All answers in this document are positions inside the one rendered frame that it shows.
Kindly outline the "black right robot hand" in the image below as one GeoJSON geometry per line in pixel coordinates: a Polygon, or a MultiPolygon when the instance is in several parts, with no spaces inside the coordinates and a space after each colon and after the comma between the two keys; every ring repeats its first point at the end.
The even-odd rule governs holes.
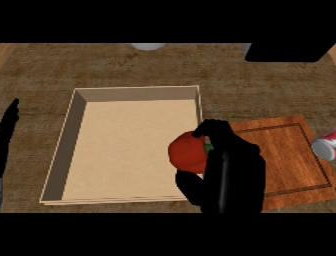
{"type": "Polygon", "coordinates": [[[256,144],[233,132],[227,121],[205,119],[191,136],[209,137],[203,177],[177,168],[175,183],[203,214],[259,214],[265,192],[265,160],[256,144]]]}

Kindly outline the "wooden cutting board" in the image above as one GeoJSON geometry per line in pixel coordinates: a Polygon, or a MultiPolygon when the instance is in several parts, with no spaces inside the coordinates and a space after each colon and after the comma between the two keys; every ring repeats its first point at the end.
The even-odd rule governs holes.
{"type": "Polygon", "coordinates": [[[264,210],[336,199],[336,175],[311,151],[314,134],[302,114],[231,122],[234,133],[265,160],[264,210]]]}

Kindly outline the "cardboard box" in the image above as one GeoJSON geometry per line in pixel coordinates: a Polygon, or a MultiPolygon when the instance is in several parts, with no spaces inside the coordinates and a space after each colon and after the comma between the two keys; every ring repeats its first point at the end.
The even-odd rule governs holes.
{"type": "Polygon", "coordinates": [[[76,88],[39,202],[181,201],[168,145],[200,122],[196,85],[76,88]]]}

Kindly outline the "red and white can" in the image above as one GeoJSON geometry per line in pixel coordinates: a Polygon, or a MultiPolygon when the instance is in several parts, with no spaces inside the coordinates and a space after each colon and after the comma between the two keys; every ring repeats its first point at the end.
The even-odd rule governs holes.
{"type": "Polygon", "coordinates": [[[336,159],[336,129],[315,138],[311,143],[311,150],[320,159],[326,161],[336,159]]]}

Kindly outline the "black appliance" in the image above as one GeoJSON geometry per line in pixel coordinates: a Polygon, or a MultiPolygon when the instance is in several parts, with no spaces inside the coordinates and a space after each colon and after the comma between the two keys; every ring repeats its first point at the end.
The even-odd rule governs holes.
{"type": "Polygon", "coordinates": [[[241,43],[247,62],[317,62],[333,43],[241,43]]]}

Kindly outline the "pale grey round object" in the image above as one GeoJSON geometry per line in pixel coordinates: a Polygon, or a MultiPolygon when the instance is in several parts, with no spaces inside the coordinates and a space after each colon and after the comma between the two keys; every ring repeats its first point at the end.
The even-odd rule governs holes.
{"type": "Polygon", "coordinates": [[[131,46],[141,51],[154,51],[160,49],[165,45],[165,43],[131,43],[131,46]]]}

